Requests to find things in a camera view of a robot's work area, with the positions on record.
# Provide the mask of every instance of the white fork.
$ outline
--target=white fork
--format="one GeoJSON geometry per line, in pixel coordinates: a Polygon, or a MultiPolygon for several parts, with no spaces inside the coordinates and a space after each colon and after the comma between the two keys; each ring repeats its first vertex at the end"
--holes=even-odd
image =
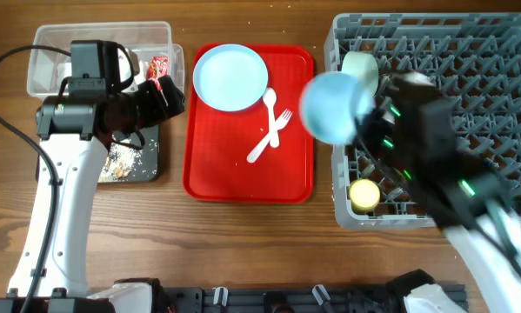
{"type": "Polygon", "coordinates": [[[260,141],[260,143],[257,144],[256,147],[249,153],[249,155],[246,157],[246,161],[248,163],[254,163],[260,157],[262,154],[262,151],[266,148],[268,143],[270,142],[270,139],[277,134],[278,130],[282,130],[289,120],[291,119],[291,115],[293,115],[293,112],[289,110],[285,110],[282,115],[280,115],[276,122],[274,123],[274,129],[270,130],[270,132],[260,141]]]}

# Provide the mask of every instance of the white cup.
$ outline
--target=white cup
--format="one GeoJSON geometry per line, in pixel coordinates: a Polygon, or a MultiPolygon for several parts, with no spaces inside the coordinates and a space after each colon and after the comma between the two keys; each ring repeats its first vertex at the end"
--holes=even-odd
{"type": "Polygon", "coordinates": [[[349,51],[345,55],[341,71],[363,82],[373,97],[378,88],[378,64],[370,53],[349,51]]]}

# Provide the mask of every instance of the wooden table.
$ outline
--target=wooden table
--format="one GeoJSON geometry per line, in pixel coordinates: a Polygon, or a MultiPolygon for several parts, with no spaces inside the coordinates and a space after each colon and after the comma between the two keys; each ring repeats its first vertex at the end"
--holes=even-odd
{"type": "MultiPolygon", "coordinates": [[[[322,72],[324,40],[341,12],[521,11],[521,2],[490,0],[21,2],[0,4],[0,55],[32,43],[42,24],[167,21],[174,42],[184,48],[187,95],[194,54],[206,43],[295,44],[314,56],[322,72]]],[[[37,138],[34,113],[40,103],[26,94],[28,55],[0,66],[0,114],[37,138]]],[[[203,288],[383,283],[420,268],[437,280],[465,283],[471,311],[486,311],[471,273],[437,230],[351,231],[337,226],[330,146],[316,146],[316,185],[301,205],[199,203],[181,184],[185,129],[186,115],[162,125],[167,161],[154,183],[98,187],[87,256],[92,288],[139,276],[159,277],[166,286],[203,288]]],[[[28,145],[0,125],[0,296],[26,238],[36,159],[28,145]]]]}

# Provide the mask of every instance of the spoon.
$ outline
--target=spoon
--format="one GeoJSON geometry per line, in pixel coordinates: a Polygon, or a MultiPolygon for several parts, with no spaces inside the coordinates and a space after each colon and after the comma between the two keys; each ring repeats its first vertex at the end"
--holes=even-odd
{"type": "MultiPolygon", "coordinates": [[[[274,116],[274,106],[276,105],[277,96],[276,91],[274,89],[268,87],[266,91],[264,92],[264,95],[262,96],[262,100],[264,101],[264,104],[266,105],[266,108],[268,108],[268,127],[269,131],[274,130],[274,124],[276,123],[276,118],[274,116]]],[[[270,146],[272,148],[279,147],[279,136],[276,134],[272,136],[270,140],[270,146]]]]}

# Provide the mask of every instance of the yellow object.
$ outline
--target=yellow object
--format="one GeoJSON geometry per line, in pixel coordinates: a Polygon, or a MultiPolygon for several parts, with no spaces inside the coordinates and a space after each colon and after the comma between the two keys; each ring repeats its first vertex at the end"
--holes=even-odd
{"type": "Polygon", "coordinates": [[[370,179],[358,179],[349,187],[349,198],[354,211],[357,213],[370,212],[380,202],[380,189],[370,179]]]}

